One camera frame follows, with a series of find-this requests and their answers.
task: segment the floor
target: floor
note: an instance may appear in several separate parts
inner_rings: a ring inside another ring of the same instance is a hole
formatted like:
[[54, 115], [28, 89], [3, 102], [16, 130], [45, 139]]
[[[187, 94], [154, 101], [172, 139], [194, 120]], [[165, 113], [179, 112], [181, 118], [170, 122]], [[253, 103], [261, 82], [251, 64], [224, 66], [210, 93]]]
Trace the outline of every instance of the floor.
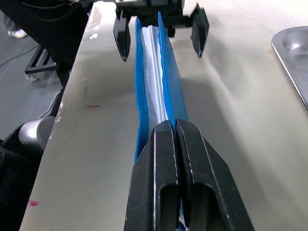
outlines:
[[29, 36], [21, 39], [8, 37], [0, 15], [0, 139], [2, 140], [17, 126], [44, 113], [61, 89], [60, 81], [54, 71], [39, 73], [38, 80], [34, 82], [26, 79], [24, 70], [36, 46], [37, 43]]

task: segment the red mark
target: red mark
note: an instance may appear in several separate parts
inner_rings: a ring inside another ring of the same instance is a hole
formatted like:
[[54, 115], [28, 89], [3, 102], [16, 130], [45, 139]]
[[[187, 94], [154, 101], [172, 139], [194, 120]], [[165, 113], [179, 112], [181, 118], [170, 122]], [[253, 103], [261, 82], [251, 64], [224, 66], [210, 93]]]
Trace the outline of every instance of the red mark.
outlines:
[[37, 202], [37, 201], [29, 200], [29, 205], [30, 206], [37, 206], [38, 204], [39, 204], [39, 202]]
[[100, 105], [90, 105], [90, 106], [87, 106], [87, 108], [96, 108], [96, 107], [100, 107]]

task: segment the white table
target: white table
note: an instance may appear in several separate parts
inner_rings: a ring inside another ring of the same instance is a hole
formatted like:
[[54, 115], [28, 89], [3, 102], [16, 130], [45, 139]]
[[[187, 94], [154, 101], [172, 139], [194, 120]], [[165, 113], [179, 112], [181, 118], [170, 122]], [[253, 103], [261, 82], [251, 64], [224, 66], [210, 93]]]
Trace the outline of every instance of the white table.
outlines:
[[[172, 39], [190, 122], [229, 165], [256, 231], [306, 231], [308, 113], [270, 42], [307, 24], [308, 1], [199, 4], [210, 22], [202, 59], [189, 29]], [[134, 20], [124, 63], [114, 9], [94, 5], [21, 231], [123, 230], [139, 120]]]

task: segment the stainless steel tray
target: stainless steel tray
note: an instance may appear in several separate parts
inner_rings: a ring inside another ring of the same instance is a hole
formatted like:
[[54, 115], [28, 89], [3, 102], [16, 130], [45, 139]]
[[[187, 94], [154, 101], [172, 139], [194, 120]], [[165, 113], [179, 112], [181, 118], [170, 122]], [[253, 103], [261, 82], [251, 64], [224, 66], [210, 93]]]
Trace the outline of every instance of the stainless steel tray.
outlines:
[[308, 110], [308, 26], [282, 30], [271, 44]]

